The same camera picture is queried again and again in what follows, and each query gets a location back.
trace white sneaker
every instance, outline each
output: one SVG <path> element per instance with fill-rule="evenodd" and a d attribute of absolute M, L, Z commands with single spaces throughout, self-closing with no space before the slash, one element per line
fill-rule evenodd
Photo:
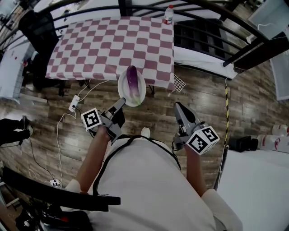
<path fill-rule="evenodd" d="M 23 120 L 23 125 L 24 125 L 23 130 L 28 129 L 29 119 L 27 119 L 26 116 L 22 116 L 22 120 Z"/>
<path fill-rule="evenodd" d="M 33 134 L 33 127 L 29 125 L 27 129 L 29 130 L 30 137 L 31 137 L 32 134 Z"/>
<path fill-rule="evenodd" d="M 146 138 L 150 137 L 150 130 L 149 128 L 143 128 L 140 135 L 145 136 Z"/>

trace black cable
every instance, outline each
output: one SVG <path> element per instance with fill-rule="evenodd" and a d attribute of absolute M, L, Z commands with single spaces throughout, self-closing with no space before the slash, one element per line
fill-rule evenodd
<path fill-rule="evenodd" d="M 90 136 L 92 137 L 92 138 L 94 138 L 94 136 L 92 135 L 92 133 L 91 133 L 91 131 L 89 130 L 89 134 L 90 134 Z"/>
<path fill-rule="evenodd" d="M 12 146 L 6 146 L 6 147 L 0 147 L 0 148 L 10 148 L 10 147 L 15 147 L 15 146 L 18 146 L 19 144 L 16 144 L 16 145 L 12 145 Z"/>
<path fill-rule="evenodd" d="M 176 154 L 174 153 L 174 151 L 177 151 L 177 149 L 174 148 L 174 146 L 173 146 L 173 141 L 172 141 L 172 153 L 173 153 L 174 155 L 176 155 Z"/>
<path fill-rule="evenodd" d="M 79 111 L 80 115 L 82 114 L 81 111 L 80 111 L 77 107 L 75 107 L 75 109 Z"/>
<path fill-rule="evenodd" d="M 32 155 L 33 155 L 33 159 L 34 159 L 34 161 L 38 164 L 38 162 L 37 162 L 36 159 L 35 159 L 34 153 L 33 153 L 33 147 L 32 147 L 31 139 L 29 139 L 29 141 L 30 141 L 30 144 L 31 144 L 31 152 L 32 152 Z M 53 180 L 55 180 L 54 177 L 53 177 L 53 175 L 50 173 L 50 171 L 48 171 L 46 168 L 42 167 L 40 164 L 38 164 L 38 165 L 39 165 L 39 167 L 41 167 L 41 168 L 43 168 L 44 170 L 46 170 L 46 171 L 51 175 L 51 177 L 53 178 Z"/>

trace purple eggplant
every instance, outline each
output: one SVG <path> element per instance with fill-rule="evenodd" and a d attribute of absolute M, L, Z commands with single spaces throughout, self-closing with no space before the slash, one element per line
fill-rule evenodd
<path fill-rule="evenodd" d="M 130 95 L 134 103 L 140 105 L 139 84 L 137 78 L 137 71 L 135 66 L 129 66 L 126 70 L 126 77 L 128 86 L 130 88 Z"/>

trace black railing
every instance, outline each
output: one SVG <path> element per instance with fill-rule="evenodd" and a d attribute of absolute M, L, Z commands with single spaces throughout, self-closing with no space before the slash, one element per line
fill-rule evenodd
<path fill-rule="evenodd" d="M 237 8 L 237 6 L 242 2 L 244 2 L 244 1 L 243 0 L 233 0 L 233 1 L 227 2 L 226 5 L 224 6 L 224 8 L 233 12 Z M 221 21 L 225 21 L 226 19 L 227 18 L 223 15 L 220 17 Z"/>
<path fill-rule="evenodd" d="M 10 37 L 7 40 L 8 43 L 11 42 L 12 36 L 17 32 L 17 24 L 20 18 L 24 15 L 25 11 L 33 9 L 33 6 L 37 3 L 37 0 L 20 0 L 19 3 L 13 8 L 9 15 L 6 15 L 5 20 L 2 21 L 0 26 L 1 37 Z"/>
<path fill-rule="evenodd" d="M 72 4 L 72 3 L 76 3 L 78 1 L 79 0 L 62 0 L 62 1 L 58 2 L 58 3 L 55 3 L 55 4 L 51 5 L 51 6 L 43 9 L 39 13 L 51 12 L 51 11 L 53 11 L 55 9 L 58 9 L 58 8 L 62 7 L 62 6 L 69 5 L 69 4 Z M 240 25 L 241 27 L 243 27 L 244 29 L 246 29 L 247 31 L 249 31 L 250 33 L 252 33 L 253 35 L 255 35 L 257 37 L 257 39 L 255 41 L 253 41 L 251 44 L 249 44 L 249 45 L 247 45 L 247 46 L 242 48 L 242 47 L 238 46 L 237 44 L 234 44 L 234 43 L 226 40 L 225 38 L 222 38 L 220 36 L 214 35 L 214 34 L 212 34 L 210 32 L 203 31 L 203 30 L 200 30 L 198 28 L 189 27 L 189 26 L 180 24 L 181 27 L 192 29 L 192 30 L 195 30 L 197 32 L 203 33 L 203 34 L 205 34 L 205 35 L 207 35 L 209 37 L 212 37 L 212 38 L 215 38 L 215 39 L 219 39 L 221 42 L 224 42 L 224 43 L 234 47 L 235 49 L 237 49 L 238 52 L 232 53 L 231 51 L 228 51 L 228 50 L 226 50 L 224 48 L 209 44 L 208 42 L 200 41 L 200 40 L 192 38 L 192 37 L 184 36 L 184 35 L 181 35 L 181 34 L 175 34 L 174 35 L 175 37 L 178 37 L 178 38 L 181 38 L 181 39 L 185 39 L 185 40 L 193 41 L 193 42 L 196 42 L 196 43 L 199 43 L 199 44 L 207 45 L 207 46 L 209 46 L 211 48 L 214 48 L 217 51 L 221 51 L 221 52 L 225 53 L 226 55 L 229 56 L 229 58 L 224 58 L 223 59 L 224 60 L 223 66 L 227 66 L 228 64 L 233 63 L 238 58 L 240 58 L 242 55 L 246 54 L 251 49 L 253 49 L 257 45 L 259 45 L 260 43 L 266 42 L 268 40 L 262 33 L 260 33 L 253 26 L 251 26 L 250 24 L 248 24 L 247 22 L 242 20 L 240 17 L 236 16 L 231 11 L 229 11 L 229 10 L 227 10 L 227 9 L 225 9 L 225 8 L 223 8 L 223 7 L 221 7 L 221 6 L 216 4 L 216 3 L 224 3 L 224 2 L 226 2 L 228 4 L 228 3 L 231 3 L 231 2 L 227 2 L 227 1 L 206 1 L 206 0 L 182 0 L 182 1 L 185 2 L 182 5 L 197 5 L 197 6 L 199 6 L 199 8 L 209 9 L 209 10 L 211 10 L 213 12 L 216 12 L 216 13 L 220 14 L 222 17 L 225 17 L 225 18 L 228 18 L 228 19 L 234 21 L 235 23 L 237 23 L 238 25 Z M 119 9 L 121 16 L 132 16 L 132 15 L 133 16 L 137 16 L 137 15 L 135 15 L 135 13 L 139 12 L 140 10 L 148 10 L 149 12 L 164 12 L 166 10 L 166 8 L 157 7 L 156 5 L 160 5 L 160 4 L 163 4 L 163 3 L 169 3 L 169 2 L 172 2 L 172 1 L 171 0 L 160 1 L 158 3 L 154 3 L 154 4 L 151 4 L 151 5 L 147 5 L 147 6 L 145 6 L 145 5 L 130 5 L 130 4 L 128 4 L 127 0 L 118 0 L 118 2 L 119 2 L 119 5 L 90 8 L 90 9 L 85 9 L 85 10 L 78 10 L 76 12 L 73 12 L 73 13 L 70 13 L 70 14 L 66 14 L 66 15 L 62 15 L 60 17 L 54 18 L 53 21 L 57 21 L 57 20 L 60 20 L 62 18 L 68 18 L 68 17 L 73 16 L 73 15 L 84 14 L 84 13 L 93 12 L 93 11 L 108 10 L 108 9 Z M 238 39 L 244 41 L 247 44 L 247 41 L 246 41 L 245 37 L 243 37 L 242 35 L 234 32 L 234 31 L 232 31 L 229 28 L 226 28 L 221 23 L 216 23 L 216 22 L 213 22 L 213 21 L 211 21 L 209 19 L 202 18 L 202 17 L 194 15 L 192 13 L 188 13 L 187 10 L 188 9 L 186 9 L 186 10 L 174 10 L 174 14 L 178 14 L 178 15 L 181 15 L 181 16 L 189 17 L 191 19 L 195 19 L 195 20 L 200 20 L 200 21 L 206 22 L 206 23 L 208 23 L 210 25 L 213 25 L 214 27 L 217 27 L 217 28 L 219 28 L 221 30 L 224 30 L 225 32 L 237 37 Z M 68 25 L 62 26 L 60 28 L 56 28 L 56 30 L 63 29 L 63 28 L 66 28 L 66 27 L 68 27 Z M 11 36 L 16 31 L 17 30 L 13 30 L 0 43 L 0 46 L 3 45 L 9 38 L 11 39 Z M 12 42 L 10 42 L 7 46 L 5 46 L 5 49 L 10 44 L 12 44 L 16 40 L 20 39 L 21 37 L 18 37 L 16 39 L 14 39 Z"/>
<path fill-rule="evenodd" d="M 161 4 L 164 4 L 164 3 L 171 3 L 171 2 L 174 2 L 172 0 L 166 0 L 166 1 L 161 1 L 161 2 L 157 2 L 157 3 L 153 3 L 153 4 L 149 4 L 148 6 L 158 6 L 158 5 L 161 5 Z M 227 3 L 231 3 L 231 1 L 219 1 L 219 0 L 211 0 L 210 2 L 212 3 L 215 3 L 215 4 L 227 4 Z M 181 6 L 190 6 L 190 5 L 195 5 L 194 3 L 179 3 L 179 4 L 174 4 L 174 8 L 177 8 L 177 7 L 181 7 Z M 187 11 L 195 11 L 195 10 L 203 10 L 205 8 L 203 7 L 195 7 L 195 8 L 187 8 L 187 9 L 182 9 L 180 11 L 184 11 L 184 12 L 187 12 Z M 140 11 L 140 9 L 137 9 L 135 11 L 133 11 L 133 13 L 136 13 Z M 143 17 L 143 16 L 148 16 L 148 14 L 152 14 L 152 13 L 155 13 L 154 10 L 151 10 L 151 11 L 148 11 L 148 12 L 145 12 L 145 13 L 142 13 L 142 14 L 134 14 L 134 16 L 138 16 L 138 17 Z M 164 14 L 157 14 L 157 15 L 154 15 L 152 17 L 154 18 L 157 18 L 157 17 L 161 17 L 161 16 L 164 16 Z"/>

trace white cloth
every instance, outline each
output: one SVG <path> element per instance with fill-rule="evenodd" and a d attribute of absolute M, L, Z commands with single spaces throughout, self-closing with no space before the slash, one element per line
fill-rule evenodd
<path fill-rule="evenodd" d="M 127 140 L 117 140 L 109 153 Z M 66 189 L 79 192 L 80 186 L 72 180 Z M 236 214 L 213 189 L 199 197 L 173 157 L 145 139 L 135 139 L 115 154 L 98 193 L 120 197 L 121 205 L 106 213 L 91 212 L 95 230 L 215 231 L 214 216 L 226 230 L 242 230 Z"/>

